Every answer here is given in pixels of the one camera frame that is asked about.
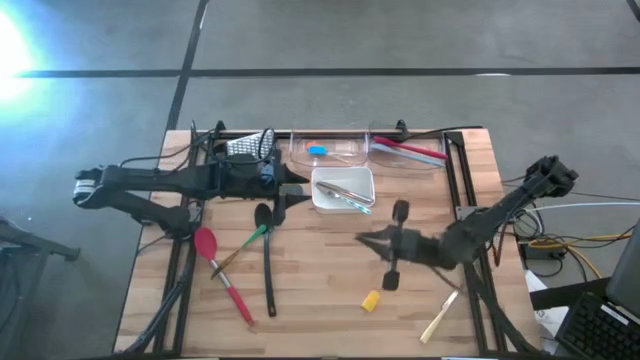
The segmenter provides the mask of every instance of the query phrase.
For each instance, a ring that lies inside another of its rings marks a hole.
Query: concrete floor
[[[0,4],[36,70],[180,69],[198,0],[31,0]],[[212,1],[194,68],[640,66],[640,23],[624,1]],[[11,67],[15,53],[3,55]],[[21,359],[108,354],[140,227],[71,202],[81,169],[156,154],[177,79],[14,80],[0,95],[0,215],[82,248],[52,259]],[[178,128],[394,123],[489,128],[500,171],[545,154],[581,175],[576,190],[638,197],[638,76],[192,79]],[[599,201],[583,196],[542,204]],[[636,208],[550,210],[548,231],[617,233]],[[623,243],[585,252],[609,275]],[[534,264],[549,271],[549,264]],[[546,279],[580,281],[576,265]]]

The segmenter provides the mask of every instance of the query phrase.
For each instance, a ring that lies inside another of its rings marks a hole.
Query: wooden table
[[[464,138],[477,201],[479,205],[492,205],[502,197],[503,191],[489,133],[484,129],[466,130]],[[171,131],[162,153],[174,152],[188,142],[187,131]],[[433,146],[434,141],[416,140],[412,144]],[[171,169],[182,159],[163,160],[160,167]],[[286,151],[283,159],[289,159]],[[289,165],[292,170],[310,177],[312,168],[290,161]],[[398,170],[374,163],[368,166],[374,172],[376,188],[376,204],[371,216],[320,215],[309,201],[290,208],[284,224],[272,235],[277,317],[269,318],[267,314],[261,241],[241,253],[225,271],[256,320],[252,329],[239,315],[221,281],[209,279],[208,262],[198,258],[182,356],[477,354],[466,295],[459,296],[453,303],[426,345],[418,340],[451,293],[451,289],[427,267],[401,262],[400,288],[395,292],[383,292],[372,313],[360,307],[370,290],[380,288],[387,264],[355,241],[354,233],[386,226],[391,220],[393,203],[399,198],[411,202],[409,221],[405,226],[420,229],[423,234],[437,234],[454,220],[444,170]],[[308,185],[304,188],[310,193]],[[464,194],[462,184],[459,189]],[[152,200],[174,206],[179,203],[180,196],[154,193]],[[253,211],[257,203],[237,199],[214,199],[206,203],[204,225],[213,229],[217,236],[218,259],[229,255],[253,233]],[[140,246],[161,234],[156,227],[145,229]],[[157,311],[170,249],[169,240],[161,241],[137,258],[116,350],[131,344]],[[446,275],[458,284],[464,278],[461,267]],[[501,306],[525,337],[538,346],[538,328],[513,241],[505,241],[502,264],[494,269],[493,276]],[[483,318],[491,344],[492,332],[486,311]],[[167,335],[173,336],[173,326],[170,324],[168,328]]]

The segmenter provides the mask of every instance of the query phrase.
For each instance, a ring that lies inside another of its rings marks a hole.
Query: yellow sponge
[[[367,310],[368,312],[372,312],[373,309],[376,308],[378,301],[380,300],[380,293],[376,290],[371,290],[369,295],[362,302],[362,308]]]

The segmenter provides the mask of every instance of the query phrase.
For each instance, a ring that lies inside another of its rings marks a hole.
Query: white ceramic dish
[[[373,186],[373,173],[367,167],[334,167],[316,168],[311,172],[311,197],[313,206],[321,214],[360,213],[360,210],[350,206],[344,200],[332,198],[322,193],[316,186],[316,181],[326,181],[353,191],[376,201]]]

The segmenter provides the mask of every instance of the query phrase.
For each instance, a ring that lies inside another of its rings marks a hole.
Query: bright light
[[[30,86],[29,79],[14,76],[33,66],[27,45],[20,31],[7,14],[0,10],[0,100],[9,100],[24,93]]]

